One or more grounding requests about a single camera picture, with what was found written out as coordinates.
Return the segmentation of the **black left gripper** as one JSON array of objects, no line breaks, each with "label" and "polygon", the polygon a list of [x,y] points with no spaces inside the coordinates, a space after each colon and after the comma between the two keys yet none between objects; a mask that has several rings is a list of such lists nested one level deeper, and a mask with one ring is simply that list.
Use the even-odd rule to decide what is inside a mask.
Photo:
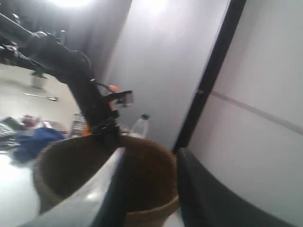
[{"label": "black left gripper", "polygon": [[101,96],[101,104],[93,109],[96,113],[96,122],[92,126],[86,124],[82,135],[95,135],[98,141],[106,148],[119,147],[121,130],[116,122],[119,117],[116,108],[126,108],[131,105],[134,102],[133,91],[121,91],[113,85],[99,85],[104,87],[108,93]]}]

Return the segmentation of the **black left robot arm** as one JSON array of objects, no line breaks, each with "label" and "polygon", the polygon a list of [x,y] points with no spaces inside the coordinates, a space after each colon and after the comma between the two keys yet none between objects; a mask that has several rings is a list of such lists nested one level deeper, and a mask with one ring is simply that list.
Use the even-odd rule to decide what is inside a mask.
[{"label": "black left robot arm", "polygon": [[53,35],[32,33],[5,15],[0,17],[0,34],[68,85],[93,138],[109,154],[106,163],[78,191],[27,226],[122,227],[127,213],[126,151],[121,144],[116,113],[100,94],[88,58],[70,51]]}]

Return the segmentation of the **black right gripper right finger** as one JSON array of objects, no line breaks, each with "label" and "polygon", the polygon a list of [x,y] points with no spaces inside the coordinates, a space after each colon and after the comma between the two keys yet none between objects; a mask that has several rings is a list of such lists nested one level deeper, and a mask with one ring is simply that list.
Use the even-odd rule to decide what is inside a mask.
[{"label": "black right gripper right finger", "polygon": [[176,152],[177,188],[186,227],[289,227],[232,192],[186,148]]}]

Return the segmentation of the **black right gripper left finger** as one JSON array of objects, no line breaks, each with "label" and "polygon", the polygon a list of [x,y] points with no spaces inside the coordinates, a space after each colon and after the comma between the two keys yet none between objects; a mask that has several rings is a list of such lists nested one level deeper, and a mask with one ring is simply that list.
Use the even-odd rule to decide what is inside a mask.
[{"label": "black right gripper left finger", "polygon": [[121,227],[125,221],[125,149],[118,148],[71,197],[26,227]]}]

